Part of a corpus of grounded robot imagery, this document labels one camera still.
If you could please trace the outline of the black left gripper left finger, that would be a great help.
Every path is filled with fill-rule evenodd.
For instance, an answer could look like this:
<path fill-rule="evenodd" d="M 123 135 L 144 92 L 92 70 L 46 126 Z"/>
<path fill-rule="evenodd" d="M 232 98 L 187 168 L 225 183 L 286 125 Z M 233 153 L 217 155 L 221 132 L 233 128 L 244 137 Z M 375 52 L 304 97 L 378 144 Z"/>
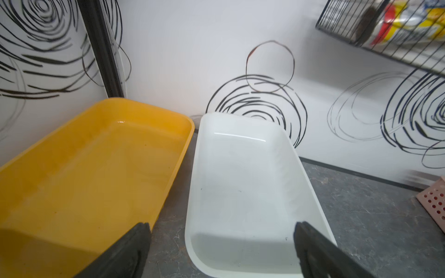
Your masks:
<path fill-rule="evenodd" d="M 77 278 L 140 278 L 151 244 L 148 223 L 138 223 L 76 275 Z"/>

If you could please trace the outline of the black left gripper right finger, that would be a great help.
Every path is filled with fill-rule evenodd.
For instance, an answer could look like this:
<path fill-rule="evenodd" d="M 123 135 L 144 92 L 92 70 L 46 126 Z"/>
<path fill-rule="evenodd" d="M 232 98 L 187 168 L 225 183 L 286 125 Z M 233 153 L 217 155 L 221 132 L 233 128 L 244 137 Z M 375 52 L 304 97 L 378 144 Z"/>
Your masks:
<path fill-rule="evenodd" d="M 305 278 L 372 278 L 308 222 L 296 223 L 294 245 Z"/>

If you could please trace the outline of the yellow plastic storage tray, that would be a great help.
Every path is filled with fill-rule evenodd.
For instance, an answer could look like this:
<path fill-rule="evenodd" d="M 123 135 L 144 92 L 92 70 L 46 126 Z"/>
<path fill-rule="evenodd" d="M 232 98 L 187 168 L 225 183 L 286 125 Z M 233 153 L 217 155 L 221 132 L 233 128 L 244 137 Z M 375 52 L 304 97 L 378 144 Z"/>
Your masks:
<path fill-rule="evenodd" d="M 126 236 L 144 248 L 195 130 L 182 114 L 103 100 L 1 168 L 1 276 L 73 278 Z"/>

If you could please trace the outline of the white plastic storage tray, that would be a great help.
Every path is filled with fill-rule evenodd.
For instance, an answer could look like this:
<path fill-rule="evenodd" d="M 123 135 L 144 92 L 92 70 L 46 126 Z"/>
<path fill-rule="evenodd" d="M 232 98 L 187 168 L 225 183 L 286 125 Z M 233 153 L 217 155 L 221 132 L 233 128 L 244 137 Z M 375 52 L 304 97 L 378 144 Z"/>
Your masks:
<path fill-rule="evenodd" d="M 334 235 L 286 132 L 261 119 L 202 117 L 185 224 L 193 264 L 214 278 L 300 278 L 298 222 Z"/>

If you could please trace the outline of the yellow red foil roll box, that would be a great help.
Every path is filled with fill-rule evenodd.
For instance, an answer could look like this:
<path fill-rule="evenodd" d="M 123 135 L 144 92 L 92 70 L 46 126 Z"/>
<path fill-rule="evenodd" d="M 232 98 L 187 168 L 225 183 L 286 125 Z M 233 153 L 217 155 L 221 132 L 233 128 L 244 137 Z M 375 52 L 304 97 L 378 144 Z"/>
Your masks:
<path fill-rule="evenodd" d="M 444 1 L 394 1 L 379 16 L 366 44 L 408 45 L 444 40 Z"/>

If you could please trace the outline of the pink perforated plastic basket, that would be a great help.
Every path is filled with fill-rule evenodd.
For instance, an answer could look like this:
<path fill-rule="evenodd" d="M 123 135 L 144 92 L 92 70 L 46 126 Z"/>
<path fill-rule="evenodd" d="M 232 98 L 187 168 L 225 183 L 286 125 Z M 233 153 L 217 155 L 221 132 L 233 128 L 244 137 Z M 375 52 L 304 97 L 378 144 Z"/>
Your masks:
<path fill-rule="evenodd" d="M 433 185 L 417 194 L 416 198 L 445 233 L 445 178 L 440 177 Z"/>

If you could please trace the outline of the black corner frame post left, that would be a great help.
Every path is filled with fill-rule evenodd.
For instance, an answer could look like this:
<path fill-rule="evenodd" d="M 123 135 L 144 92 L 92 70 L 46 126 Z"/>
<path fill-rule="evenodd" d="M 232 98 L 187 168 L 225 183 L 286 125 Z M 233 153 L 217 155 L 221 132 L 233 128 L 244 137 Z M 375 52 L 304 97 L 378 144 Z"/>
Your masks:
<path fill-rule="evenodd" d="M 101 1 L 77 1 L 90 45 L 109 98 L 123 98 L 124 89 L 116 64 L 108 20 Z"/>

